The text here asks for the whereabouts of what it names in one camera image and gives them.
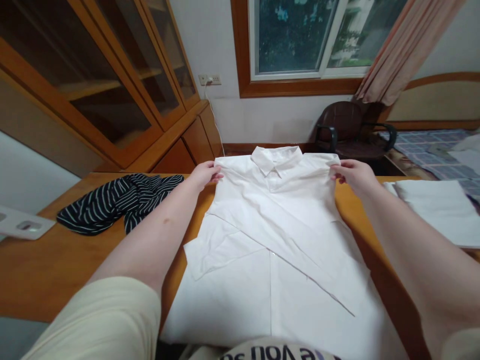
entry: hand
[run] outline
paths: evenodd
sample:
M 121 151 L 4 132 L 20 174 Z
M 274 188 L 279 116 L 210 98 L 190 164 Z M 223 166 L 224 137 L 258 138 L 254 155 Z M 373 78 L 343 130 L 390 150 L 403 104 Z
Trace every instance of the hand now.
M 218 183 L 219 179 L 224 176 L 219 174 L 222 168 L 220 166 L 214 166 L 214 164 L 213 161 L 198 164 L 185 181 L 194 184 L 199 191 L 202 191 L 208 183 Z
M 340 164 L 330 166 L 335 171 L 335 175 L 331 179 L 340 179 L 340 184 L 349 184 L 359 198 L 368 195 L 369 191 L 381 187 L 368 164 L 357 160 L 341 160 Z

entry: wooden headboard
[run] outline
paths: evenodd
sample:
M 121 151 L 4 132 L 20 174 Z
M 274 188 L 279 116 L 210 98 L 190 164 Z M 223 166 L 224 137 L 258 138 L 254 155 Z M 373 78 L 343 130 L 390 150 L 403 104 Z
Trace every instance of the wooden headboard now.
M 480 127 L 480 72 L 449 72 L 410 81 L 378 123 L 398 130 Z

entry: checkered bedding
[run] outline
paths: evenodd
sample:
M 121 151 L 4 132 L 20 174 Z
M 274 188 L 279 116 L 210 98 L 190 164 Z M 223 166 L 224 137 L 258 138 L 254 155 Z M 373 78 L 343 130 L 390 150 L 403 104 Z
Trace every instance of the checkered bedding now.
M 389 133 L 379 132 L 389 139 Z M 453 157 L 439 156 L 429 152 L 433 145 L 451 149 L 466 137 L 470 131 L 431 130 L 431 131 L 399 131 L 394 148 L 421 168 L 430 171 L 440 180 L 458 180 L 465 192 L 480 201 L 480 175 L 468 166 L 462 165 Z

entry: black and white striped shirt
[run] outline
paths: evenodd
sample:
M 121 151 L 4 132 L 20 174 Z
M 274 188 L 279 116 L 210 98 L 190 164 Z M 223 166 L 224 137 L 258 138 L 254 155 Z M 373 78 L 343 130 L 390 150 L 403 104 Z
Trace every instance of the black and white striped shirt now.
M 94 236 L 125 215 L 125 232 L 128 234 L 183 180 L 182 175 L 164 178 L 141 173 L 127 175 L 100 186 L 63 208 L 56 219 L 76 233 Z

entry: brown chair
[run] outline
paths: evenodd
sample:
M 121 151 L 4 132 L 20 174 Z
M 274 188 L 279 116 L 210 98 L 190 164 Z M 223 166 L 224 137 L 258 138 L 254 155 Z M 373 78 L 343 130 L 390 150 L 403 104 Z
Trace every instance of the brown chair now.
M 359 141 L 364 125 L 381 126 L 390 138 L 384 148 Z M 326 107 L 316 125 L 315 144 L 320 153 L 335 153 L 340 159 L 371 161 L 380 159 L 394 147 L 397 130 L 389 124 L 362 122 L 360 107 L 349 101 L 335 102 Z

